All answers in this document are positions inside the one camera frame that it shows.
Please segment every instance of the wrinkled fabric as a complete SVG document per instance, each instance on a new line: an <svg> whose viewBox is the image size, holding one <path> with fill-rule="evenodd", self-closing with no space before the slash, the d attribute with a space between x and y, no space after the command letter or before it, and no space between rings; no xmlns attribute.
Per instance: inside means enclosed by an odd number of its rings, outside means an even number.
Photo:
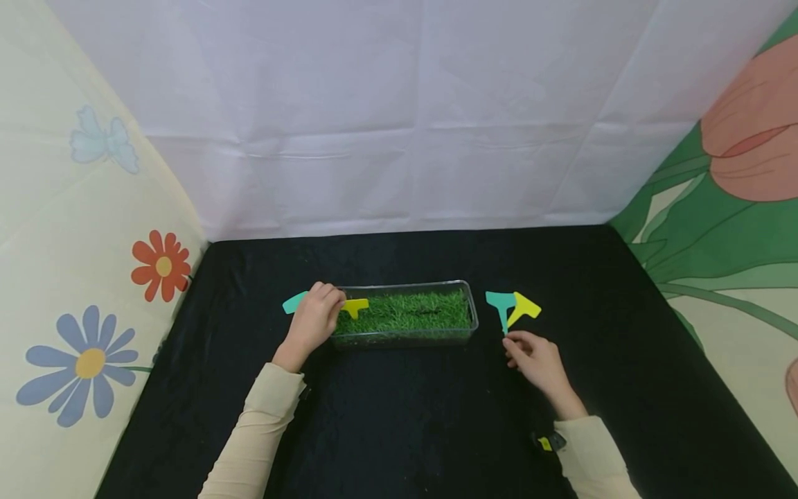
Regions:
<svg viewBox="0 0 798 499"><path fill-rule="evenodd" d="M263 497L280 439L305 389L302 378L271 362L263 366L198 499Z"/></svg>
<svg viewBox="0 0 798 499"><path fill-rule="evenodd" d="M212 244L188 288L98 499L196 498L290 324L282 302L338 285L465 279L465 347L337 352L282 437L266 497L569 497L530 432L554 415L506 366L486 291L559 345L574 388L642 497L792 497L798 489L646 273L607 227L412 232Z"/></svg>
<svg viewBox="0 0 798 499"><path fill-rule="evenodd" d="M49 0L210 240L596 224L793 0Z"/></svg>
<svg viewBox="0 0 798 499"><path fill-rule="evenodd" d="M579 499L640 499L601 418L557 421L554 429L566 442L557 451L563 476Z"/></svg>

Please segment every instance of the white backdrop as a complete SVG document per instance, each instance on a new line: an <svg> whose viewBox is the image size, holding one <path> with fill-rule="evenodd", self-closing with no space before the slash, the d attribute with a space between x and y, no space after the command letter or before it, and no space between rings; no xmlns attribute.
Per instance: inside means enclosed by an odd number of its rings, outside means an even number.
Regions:
<svg viewBox="0 0 798 499"><path fill-rule="evenodd" d="M594 224L796 0L49 0L211 240Z"/></svg>

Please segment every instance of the flower illustration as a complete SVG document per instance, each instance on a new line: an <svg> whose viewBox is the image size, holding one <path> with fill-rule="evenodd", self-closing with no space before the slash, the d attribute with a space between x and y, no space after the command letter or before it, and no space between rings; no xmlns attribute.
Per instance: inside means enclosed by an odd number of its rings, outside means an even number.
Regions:
<svg viewBox="0 0 798 499"><path fill-rule="evenodd" d="M151 231L150 244L144 241L133 244L133 256L145 265L134 269L130 278L136 284L149 283L144 292L144 299L148 302L154 300L158 286L164 301L171 302L175 297L175 289L186 291L188 287L186 276L192 271L191 265L186 262L188 248L180 249L177 236L171 232L162 242L160 232Z"/></svg>
<svg viewBox="0 0 798 499"><path fill-rule="evenodd" d="M756 56L701 119L709 173L748 201L798 197L798 36Z"/></svg>
<svg viewBox="0 0 798 499"><path fill-rule="evenodd" d="M89 388L93 386L94 412L99 418L108 416L113 407L113 390L108 378L131 386L136 375L122 367L111 364L133 362L138 358L135 350L122 350L130 343L136 332L128 329L113 343L117 317L108 315L100 327L100 309L96 305L83 312L83 330L71 314L63 314L56 322L58 334L76 352L68 354L44 345L31 347L25 358L34 366L59 367L52 373L28 381L17 392L17 402L23 406L34 406L61 393L50 403L48 411L61 410L57 423L69 428L83 417Z"/></svg>
<svg viewBox="0 0 798 499"><path fill-rule="evenodd" d="M139 157L130 144L128 130L119 117L114 117L106 132L97 121L97 114L90 105L77 112L81 129L73 130L69 138L72 146L72 159L77 163L88 164L110 158L127 173L139 172Z"/></svg>

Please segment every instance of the left hand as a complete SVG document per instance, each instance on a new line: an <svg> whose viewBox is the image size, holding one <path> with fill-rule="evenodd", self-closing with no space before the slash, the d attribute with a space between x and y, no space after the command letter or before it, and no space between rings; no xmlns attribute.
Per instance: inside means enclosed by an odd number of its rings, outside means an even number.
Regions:
<svg viewBox="0 0 798 499"><path fill-rule="evenodd" d="M332 284L314 284L299 302L288 335L277 349L272 363L288 372L299 372L308 355L335 331L338 312L345 301L346 294Z"/></svg>

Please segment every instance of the white fabric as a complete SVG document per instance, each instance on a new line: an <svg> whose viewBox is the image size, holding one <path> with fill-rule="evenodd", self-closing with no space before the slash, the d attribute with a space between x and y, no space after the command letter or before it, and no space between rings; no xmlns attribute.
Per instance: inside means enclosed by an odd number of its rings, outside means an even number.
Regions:
<svg viewBox="0 0 798 499"><path fill-rule="evenodd" d="M87 499L205 240L42 0L0 2L0 61L0 497Z"/></svg>
<svg viewBox="0 0 798 499"><path fill-rule="evenodd" d="M50 0L211 240L601 223L795 0Z"/></svg>

